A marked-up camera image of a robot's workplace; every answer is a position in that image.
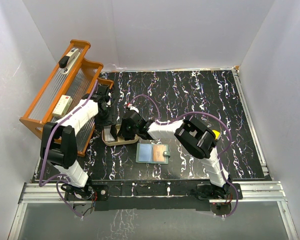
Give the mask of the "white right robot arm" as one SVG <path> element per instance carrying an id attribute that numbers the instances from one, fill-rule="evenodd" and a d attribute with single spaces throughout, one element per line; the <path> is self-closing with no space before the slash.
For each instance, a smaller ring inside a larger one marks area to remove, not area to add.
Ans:
<path id="1" fill-rule="evenodd" d="M 225 199 L 230 195 L 232 182 L 217 151 L 220 134 L 208 128 L 191 113 L 179 120 L 160 122 L 145 120 L 135 110 L 127 110 L 118 135 L 125 140 L 139 136 L 143 140 L 176 139 L 194 158 L 199 159 L 209 176 L 210 187 L 201 198 Z"/>

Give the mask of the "mint green card holder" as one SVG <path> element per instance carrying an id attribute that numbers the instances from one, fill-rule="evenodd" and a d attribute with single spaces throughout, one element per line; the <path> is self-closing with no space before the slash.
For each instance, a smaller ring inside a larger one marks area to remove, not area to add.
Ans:
<path id="1" fill-rule="evenodd" d="M 164 153 L 166 156 L 166 161 L 164 163 L 155 163 L 153 160 L 153 146 L 155 144 L 150 143 L 138 143 L 136 150 L 136 162 L 140 164 L 164 164 L 169 163 L 169 158 L 171 156 L 170 148 L 167 144 L 167 151 Z"/>

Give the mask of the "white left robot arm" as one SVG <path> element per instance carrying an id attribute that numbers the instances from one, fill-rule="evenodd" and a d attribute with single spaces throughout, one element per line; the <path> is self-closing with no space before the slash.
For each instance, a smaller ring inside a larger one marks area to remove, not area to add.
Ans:
<path id="1" fill-rule="evenodd" d="M 42 166 L 54 166 L 65 183 L 62 190 L 83 200 L 94 194 L 92 180 L 81 168 L 78 158 L 77 134 L 90 122 L 99 128 L 115 124 L 113 90 L 99 85 L 94 93 L 85 94 L 79 103 L 56 122 L 43 126 L 40 146 Z"/>

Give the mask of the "orange wooden shelf rack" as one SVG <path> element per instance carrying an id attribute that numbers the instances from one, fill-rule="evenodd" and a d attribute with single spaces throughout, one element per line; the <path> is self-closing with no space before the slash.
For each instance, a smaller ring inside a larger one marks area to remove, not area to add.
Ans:
<path id="1" fill-rule="evenodd" d="M 91 92 L 95 82 L 98 86 L 113 87 L 113 80 L 100 78 L 103 64 L 85 59 L 90 47 L 91 44 L 84 40 L 72 39 L 70 41 L 63 55 L 68 54 L 73 48 L 80 52 L 71 69 L 64 74 L 65 70 L 59 68 L 57 64 L 24 116 L 19 119 L 39 139 L 42 138 L 44 124 L 58 120 L 53 116 L 53 111 L 63 95 L 72 98 L 68 109 L 71 111 L 78 105 L 82 96 Z"/>

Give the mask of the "tan oval wooden tray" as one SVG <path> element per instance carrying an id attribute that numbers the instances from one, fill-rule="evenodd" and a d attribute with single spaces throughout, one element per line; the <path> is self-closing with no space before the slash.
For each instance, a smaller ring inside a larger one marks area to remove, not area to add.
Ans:
<path id="1" fill-rule="evenodd" d="M 120 130 L 120 128 L 121 128 L 121 125 L 120 125 L 120 124 L 117 124 L 117 125 L 116 125 L 116 129 L 117 129 L 117 141 L 115 141 L 115 142 L 106 142 L 106 141 L 104 140 L 104 128 L 106 128 L 106 129 L 111 129 L 111 125 L 104 126 L 104 127 L 103 127 L 103 130 L 102 130 L 102 141 L 103 141 L 107 146 L 110 146 L 110 147 L 134 144 L 134 143 L 137 143 L 137 142 L 139 141 L 139 139 L 140 139 L 139 136 L 135 135 L 134 139 L 132 139 L 132 140 L 125 140 L 124 137 L 119 136 L 119 130 Z"/>

